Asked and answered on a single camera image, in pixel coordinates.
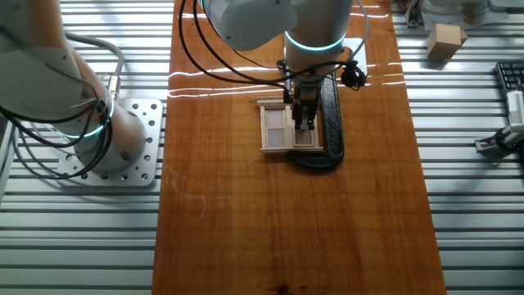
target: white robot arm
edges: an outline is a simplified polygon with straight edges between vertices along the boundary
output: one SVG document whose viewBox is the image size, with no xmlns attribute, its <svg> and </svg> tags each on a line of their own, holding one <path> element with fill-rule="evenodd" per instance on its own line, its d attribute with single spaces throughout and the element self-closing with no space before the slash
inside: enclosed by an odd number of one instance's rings
<svg viewBox="0 0 524 295">
<path fill-rule="evenodd" d="M 284 62 L 296 73 L 339 61 L 353 0 L 200 0 L 200 4 L 220 38 L 233 49 L 253 50 L 284 33 Z M 292 80 L 297 129 L 313 128 L 319 90 L 335 68 L 322 66 Z"/>
<path fill-rule="evenodd" d="M 75 146 L 89 170 L 122 170 L 140 156 L 146 132 L 113 97 L 66 41 L 59 0 L 0 1 L 0 111 L 14 125 L 24 130 L 22 120 L 52 124 L 69 143 L 24 132 L 55 148 Z M 93 152 L 104 145 L 102 154 Z"/>
</svg>

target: wooden block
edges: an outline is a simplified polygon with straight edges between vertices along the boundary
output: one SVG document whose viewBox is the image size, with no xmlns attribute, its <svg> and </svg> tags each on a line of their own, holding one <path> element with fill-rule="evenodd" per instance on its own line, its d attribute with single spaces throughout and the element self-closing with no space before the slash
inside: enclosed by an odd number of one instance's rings
<svg viewBox="0 0 524 295">
<path fill-rule="evenodd" d="M 390 2 L 363 4 L 376 16 L 369 86 L 338 87 L 346 156 L 317 171 L 259 154 L 255 98 L 282 90 L 202 75 L 183 55 L 175 2 L 153 295 L 273 295 L 282 286 L 279 295 L 446 294 Z M 354 12 L 348 38 L 364 35 Z M 196 60 L 223 69 L 193 19 L 183 22 Z M 201 27 L 230 65 L 280 76 L 238 57 L 207 21 Z M 243 54 L 271 67 L 282 47 L 279 37 Z"/>
<path fill-rule="evenodd" d="M 427 38 L 427 56 L 433 59 L 451 59 L 467 38 L 466 32 L 457 25 L 436 24 Z"/>
</svg>

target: metal mounting plate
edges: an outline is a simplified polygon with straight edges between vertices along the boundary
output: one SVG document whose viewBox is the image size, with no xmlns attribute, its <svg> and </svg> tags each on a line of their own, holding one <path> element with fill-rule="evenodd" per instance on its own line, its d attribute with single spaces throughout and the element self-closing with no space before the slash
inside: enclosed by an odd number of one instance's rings
<svg viewBox="0 0 524 295">
<path fill-rule="evenodd" d="M 349 48 L 351 51 L 354 51 L 359 46 L 360 42 L 362 42 L 361 38 L 346 38 L 342 42 L 342 47 Z M 360 68 L 363 73 L 368 75 L 368 58 L 366 57 L 366 44 L 362 46 L 362 48 L 355 54 L 353 57 L 354 61 L 358 61 L 359 63 L 357 66 Z"/>
<path fill-rule="evenodd" d="M 140 118 L 146 128 L 147 138 L 152 138 L 146 143 L 142 155 L 128 168 L 122 171 L 100 174 L 89 171 L 87 178 L 75 177 L 68 180 L 59 180 L 57 183 L 64 188 L 87 187 L 146 187 L 153 183 L 156 174 L 156 158 L 160 143 L 160 129 L 164 105 L 157 99 L 120 99 L 118 103 L 128 111 Z M 77 157 L 67 160 L 64 154 L 58 161 L 57 171 L 72 175 L 84 168 Z"/>
</svg>

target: window pane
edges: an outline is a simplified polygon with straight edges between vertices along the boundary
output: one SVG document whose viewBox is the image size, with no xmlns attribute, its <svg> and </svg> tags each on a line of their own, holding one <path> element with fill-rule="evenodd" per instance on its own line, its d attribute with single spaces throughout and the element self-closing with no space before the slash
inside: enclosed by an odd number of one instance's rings
<svg viewBox="0 0 524 295">
<path fill-rule="evenodd" d="M 270 148 L 284 148 L 286 146 L 284 129 L 268 129 L 268 146 Z"/>
<path fill-rule="evenodd" d="M 265 125 L 268 128 L 284 127 L 284 112 L 266 111 Z"/>
<path fill-rule="evenodd" d="M 312 130 L 295 130 L 295 143 L 301 145 L 313 144 Z"/>
</svg>

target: glowing blue ring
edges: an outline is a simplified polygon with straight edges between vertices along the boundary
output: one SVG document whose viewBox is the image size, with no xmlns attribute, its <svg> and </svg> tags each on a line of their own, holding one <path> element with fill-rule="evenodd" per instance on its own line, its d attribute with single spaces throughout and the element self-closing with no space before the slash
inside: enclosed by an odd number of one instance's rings
<svg viewBox="0 0 524 295">
<path fill-rule="evenodd" d="M 308 50 L 308 51 L 316 51 L 316 52 L 326 51 L 326 50 L 329 50 L 331 48 L 334 48 L 338 44 L 342 43 L 342 41 L 344 41 L 344 39 L 346 38 L 346 34 L 344 34 L 342 36 L 342 38 L 340 38 L 340 40 L 336 41 L 335 43 L 333 43 L 331 45 L 322 46 L 322 47 L 311 47 L 311 46 L 305 46 L 305 45 L 300 44 L 297 41 L 293 40 L 293 38 L 289 35 L 288 32 L 285 32 L 285 34 L 286 34 L 287 39 L 289 39 L 289 41 L 291 41 L 291 43 L 293 43 L 293 45 L 297 46 L 298 48 L 304 49 L 304 50 Z"/>
<path fill-rule="evenodd" d="M 113 111 L 115 111 L 115 102 L 113 102 L 113 103 L 111 104 L 111 113 L 109 114 L 109 117 L 110 117 L 110 118 L 113 116 Z M 85 134 L 85 135 L 84 135 L 84 138 L 87 138 L 87 137 L 89 137 L 89 136 L 93 136 L 93 135 L 95 135 L 95 134 L 98 134 L 98 133 L 99 133 L 100 131 L 102 131 L 103 129 L 104 129 L 104 125 L 100 125 L 100 126 L 98 126 L 95 130 L 89 132 L 88 134 Z M 58 132 L 59 134 L 62 134 L 62 135 L 64 135 L 64 136 L 68 137 L 68 138 L 80 138 L 80 136 L 78 136 L 78 135 L 67 135 L 67 134 L 63 134 L 62 132 L 60 132 L 60 131 L 58 131 L 58 130 L 57 130 L 57 132 Z"/>
</svg>

